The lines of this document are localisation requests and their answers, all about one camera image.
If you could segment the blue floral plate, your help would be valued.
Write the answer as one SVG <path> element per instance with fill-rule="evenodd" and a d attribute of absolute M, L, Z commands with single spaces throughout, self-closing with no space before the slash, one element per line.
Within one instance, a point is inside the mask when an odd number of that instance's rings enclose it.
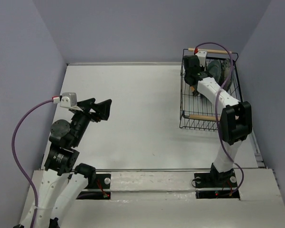
<path fill-rule="evenodd" d="M 222 62 L 222 84 L 226 82 L 223 86 L 223 89 L 225 91 L 228 91 L 230 89 L 233 79 L 234 68 L 231 67 L 230 59 L 227 58 Z"/>

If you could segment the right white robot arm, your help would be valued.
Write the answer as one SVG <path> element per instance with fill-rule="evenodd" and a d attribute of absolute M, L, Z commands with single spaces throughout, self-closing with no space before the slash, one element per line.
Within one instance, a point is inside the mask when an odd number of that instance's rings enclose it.
<path fill-rule="evenodd" d="M 233 77 L 233 61 L 200 61 L 198 55 L 182 59 L 183 78 L 191 86 L 194 96 L 202 95 L 214 106 L 214 121 L 217 124 L 221 143 L 216 159 L 206 173 L 206 181 L 220 186 L 230 179 L 234 159 L 242 142 L 252 132 L 252 109 L 249 102 L 241 102 L 227 90 Z"/>

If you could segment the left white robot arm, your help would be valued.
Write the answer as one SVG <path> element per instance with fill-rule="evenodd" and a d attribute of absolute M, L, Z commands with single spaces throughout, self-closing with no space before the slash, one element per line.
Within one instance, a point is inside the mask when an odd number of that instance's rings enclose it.
<path fill-rule="evenodd" d="M 26 117 L 45 104 L 59 104 L 73 117 L 71 121 L 60 119 L 50 128 L 50 148 L 46 158 L 40 186 L 36 187 L 32 179 L 21 166 L 15 150 L 16 134 Z M 94 98 L 77 101 L 76 93 L 63 93 L 32 107 L 20 119 L 11 139 L 12 155 L 16 165 L 29 182 L 34 201 L 18 228 L 59 228 L 72 204 L 84 188 L 95 184 L 96 169 L 88 164 L 75 165 L 81 142 L 88 125 L 107 121 L 110 116 L 112 100 L 96 103 Z"/>

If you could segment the teal plate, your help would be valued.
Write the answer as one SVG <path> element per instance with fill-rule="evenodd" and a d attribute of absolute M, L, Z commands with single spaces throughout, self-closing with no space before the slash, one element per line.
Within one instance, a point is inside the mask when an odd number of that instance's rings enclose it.
<path fill-rule="evenodd" d="M 207 71 L 212 75 L 215 81 L 219 84 L 221 80 L 222 65 L 220 60 L 212 60 L 208 66 Z"/>

